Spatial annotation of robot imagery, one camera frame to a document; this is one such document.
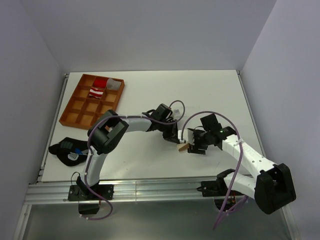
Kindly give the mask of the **brown beige striped sock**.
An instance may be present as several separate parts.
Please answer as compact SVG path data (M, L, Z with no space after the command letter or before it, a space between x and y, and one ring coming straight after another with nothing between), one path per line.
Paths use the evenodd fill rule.
M181 153L184 151L187 151L189 148L190 144L189 143L179 143L176 145L177 150Z

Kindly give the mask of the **red white striped sock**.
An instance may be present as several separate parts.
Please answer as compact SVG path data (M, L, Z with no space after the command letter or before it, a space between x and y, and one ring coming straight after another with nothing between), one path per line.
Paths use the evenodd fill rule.
M99 89L99 88L95 88L95 87L91 87L88 93L88 96L91 98L95 98L95 99L101 99L101 97L104 94L104 90Z

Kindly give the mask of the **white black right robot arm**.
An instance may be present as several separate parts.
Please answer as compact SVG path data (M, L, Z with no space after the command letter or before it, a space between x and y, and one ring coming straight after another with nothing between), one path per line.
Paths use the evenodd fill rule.
M236 205L237 195L246 195L267 215L296 200L287 165L265 158L238 136L234 126L222 127L215 114L202 117L200 121L200 129L187 128L179 132L179 140L189 144L188 153L205 155L209 146L215 146L232 156L237 165L250 174L245 176L231 168L224 170L215 180L201 182L197 191L203 197L226 195L225 210L228 211Z

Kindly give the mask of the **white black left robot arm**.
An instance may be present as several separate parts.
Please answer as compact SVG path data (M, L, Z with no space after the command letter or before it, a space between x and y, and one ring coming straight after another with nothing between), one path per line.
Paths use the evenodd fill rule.
M166 141L175 144L180 142L178 121L173 116L172 109L163 103L157 109L140 115L119 115L114 110L105 112L87 133L88 156L84 171L76 180L79 194L86 200L96 197L104 161L118 146L125 133L153 131L161 132Z

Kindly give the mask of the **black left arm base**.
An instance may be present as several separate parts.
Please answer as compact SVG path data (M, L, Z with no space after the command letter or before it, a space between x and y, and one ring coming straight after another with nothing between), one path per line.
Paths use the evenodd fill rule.
M93 190L106 200L111 200L114 194L112 184L98 184ZM78 185L71 185L67 200L78 202L78 212L82 215L95 215L100 210L101 199L89 190L82 191Z

